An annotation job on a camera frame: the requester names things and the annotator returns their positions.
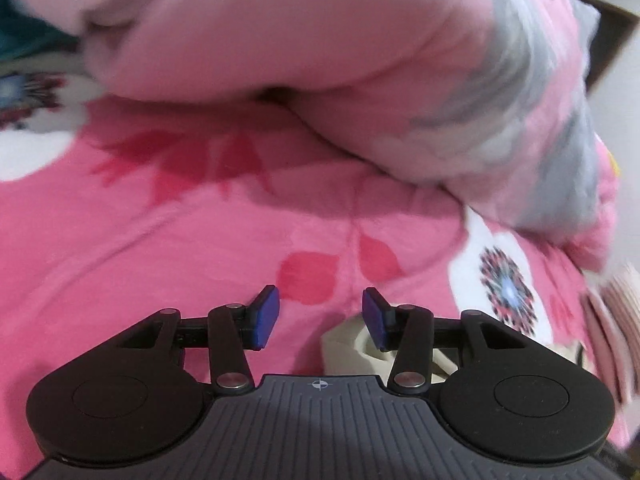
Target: white wall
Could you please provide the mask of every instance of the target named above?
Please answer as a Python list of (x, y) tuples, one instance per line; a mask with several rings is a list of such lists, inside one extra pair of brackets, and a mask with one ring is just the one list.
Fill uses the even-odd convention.
[(640, 30), (593, 89), (590, 103), (598, 134), (622, 170), (609, 269), (625, 261), (640, 269)]

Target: crosshair logo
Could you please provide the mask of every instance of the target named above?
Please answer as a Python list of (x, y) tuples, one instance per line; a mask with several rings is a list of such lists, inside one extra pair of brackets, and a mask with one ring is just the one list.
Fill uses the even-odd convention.
[(312, 383), (309, 383), (310, 386), (313, 386), (316, 390), (324, 390), (325, 388), (331, 386), (327, 381), (322, 379), (316, 379)]

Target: mandala pattern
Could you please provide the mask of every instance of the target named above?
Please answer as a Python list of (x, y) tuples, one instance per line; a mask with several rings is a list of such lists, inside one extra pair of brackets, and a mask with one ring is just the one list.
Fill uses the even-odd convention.
[(65, 78), (54, 73), (11, 73), (0, 77), (0, 128), (25, 129), (24, 121), (41, 108), (60, 108), (57, 88)]
[(485, 248), (480, 257), (482, 284), (498, 319), (527, 336), (535, 335), (538, 320), (533, 294), (517, 264), (498, 247)]

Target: bedding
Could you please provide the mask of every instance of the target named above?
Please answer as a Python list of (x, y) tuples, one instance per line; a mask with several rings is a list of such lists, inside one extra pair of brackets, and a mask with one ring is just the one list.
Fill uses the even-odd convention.
[[(42, 70), (42, 63), (37, 63)], [(247, 302), (282, 309), (264, 373), (319, 374), (321, 336), (362, 289), (456, 317), (477, 308), (597, 362), (566, 253), (416, 187), (316, 136), (271, 103), (145, 104), (81, 73), (0, 77), (0, 471), (40, 459), (24, 416), (48, 372), (137, 320)], [(206, 351), (186, 368), (207, 380)], [(622, 420), (611, 438), (628, 441)]]
[(114, 94), (209, 103), (288, 87), (335, 145), (443, 183), (581, 267), (606, 260), (616, 179), (584, 92), (598, 13), (578, 0), (18, 2), (81, 35)]

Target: metal screw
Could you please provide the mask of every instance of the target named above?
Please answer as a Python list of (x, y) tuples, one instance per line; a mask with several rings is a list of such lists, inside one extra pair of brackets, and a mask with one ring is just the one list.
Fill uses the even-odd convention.
[(400, 372), (394, 377), (394, 382), (402, 388), (420, 388), (427, 380), (418, 372)]
[(220, 375), (216, 381), (220, 388), (225, 390), (240, 390), (250, 384), (249, 378), (244, 374), (229, 372)]

